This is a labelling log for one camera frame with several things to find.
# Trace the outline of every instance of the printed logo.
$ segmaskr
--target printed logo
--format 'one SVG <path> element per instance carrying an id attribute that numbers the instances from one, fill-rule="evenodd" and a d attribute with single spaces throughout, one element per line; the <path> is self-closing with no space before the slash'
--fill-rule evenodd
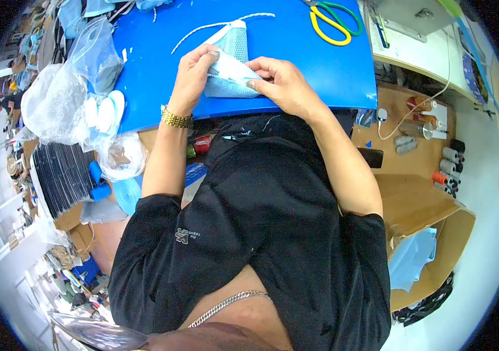
<path id="1" fill-rule="evenodd" d="M 188 231 L 186 229 L 177 228 L 175 232 L 175 241 L 181 242 L 182 244 L 189 244 L 189 238 L 195 239 L 197 236 L 201 236 L 201 233 L 196 231 Z"/>

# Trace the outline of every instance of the gold wristwatch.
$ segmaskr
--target gold wristwatch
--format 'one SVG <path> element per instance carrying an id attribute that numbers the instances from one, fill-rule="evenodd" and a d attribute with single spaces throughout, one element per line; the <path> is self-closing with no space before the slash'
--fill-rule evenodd
<path id="1" fill-rule="evenodd" d="M 168 111 L 168 107 L 162 112 L 162 122 L 176 128 L 192 128 L 193 114 L 187 117 L 177 116 Z"/>

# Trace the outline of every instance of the silver chain necklace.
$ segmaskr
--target silver chain necklace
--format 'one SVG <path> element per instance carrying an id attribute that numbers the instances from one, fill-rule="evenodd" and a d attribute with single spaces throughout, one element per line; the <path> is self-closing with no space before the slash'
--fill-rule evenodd
<path id="1" fill-rule="evenodd" d="M 261 291 L 257 291 L 257 290 L 242 291 L 242 292 L 240 292 L 234 296 L 231 296 L 228 299 L 225 299 L 224 301 L 218 303 L 216 306 L 212 307 L 210 310 L 205 312 L 201 317 L 199 317 L 196 321 L 191 323 L 188 328 L 195 328 L 195 327 L 200 326 L 204 321 L 211 318 L 211 316 L 213 314 L 217 313 L 218 311 L 220 311 L 224 307 L 230 305 L 232 302 L 236 302 L 238 300 L 253 297 L 253 296 L 263 296 L 263 297 L 268 298 L 269 301 L 273 302 L 273 300 L 271 300 L 269 295 L 267 295 L 266 293 L 263 293 Z"/>

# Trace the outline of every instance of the scissors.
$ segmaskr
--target scissors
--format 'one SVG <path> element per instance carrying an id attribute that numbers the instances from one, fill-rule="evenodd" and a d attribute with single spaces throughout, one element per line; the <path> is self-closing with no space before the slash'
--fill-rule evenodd
<path id="1" fill-rule="evenodd" d="M 326 42 L 332 45 L 345 46 L 351 42 L 351 36 L 358 37 L 359 35 L 361 35 L 363 31 L 362 21 L 357 17 L 357 15 L 353 13 L 353 11 L 349 10 L 345 6 L 328 1 L 315 1 L 315 0 L 302 0 L 302 1 L 308 6 L 310 6 L 310 10 L 312 10 L 312 12 L 310 12 L 310 19 L 312 20 L 312 26 L 314 27 L 314 30 L 316 31 L 317 35 L 319 35 L 320 38 L 324 39 Z M 335 21 L 331 20 L 330 18 L 327 18 L 323 13 L 320 12 L 320 10 L 318 10 L 318 7 L 328 11 L 331 17 L 335 19 Z M 355 22 L 357 22 L 357 31 L 355 32 L 351 30 L 348 26 L 346 26 L 341 20 L 341 18 L 339 18 L 338 15 L 331 8 L 338 8 L 340 10 L 344 10 L 346 13 L 351 15 L 351 17 L 355 20 Z M 337 41 L 325 35 L 320 30 L 320 27 L 318 27 L 316 16 L 321 18 L 324 22 L 338 29 L 338 31 L 344 33 L 345 40 Z"/>

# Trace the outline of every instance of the hand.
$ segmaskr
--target hand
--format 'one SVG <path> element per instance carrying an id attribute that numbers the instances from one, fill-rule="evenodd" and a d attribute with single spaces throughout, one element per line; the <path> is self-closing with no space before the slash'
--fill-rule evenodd
<path id="1" fill-rule="evenodd" d="M 284 112 L 309 122 L 318 109 L 327 109 L 292 63 L 259 57 L 246 65 L 266 79 L 250 80 L 248 87 L 273 100 Z"/>
<path id="2" fill-rule="evenodd" d="M 214 50 L 218 48 L 203 44 L 181 58 L 168 111 L 177 116 L 190 116 L 207 83 L 207 70 L 218 59 L 218 53 L 209 53 Z"/>

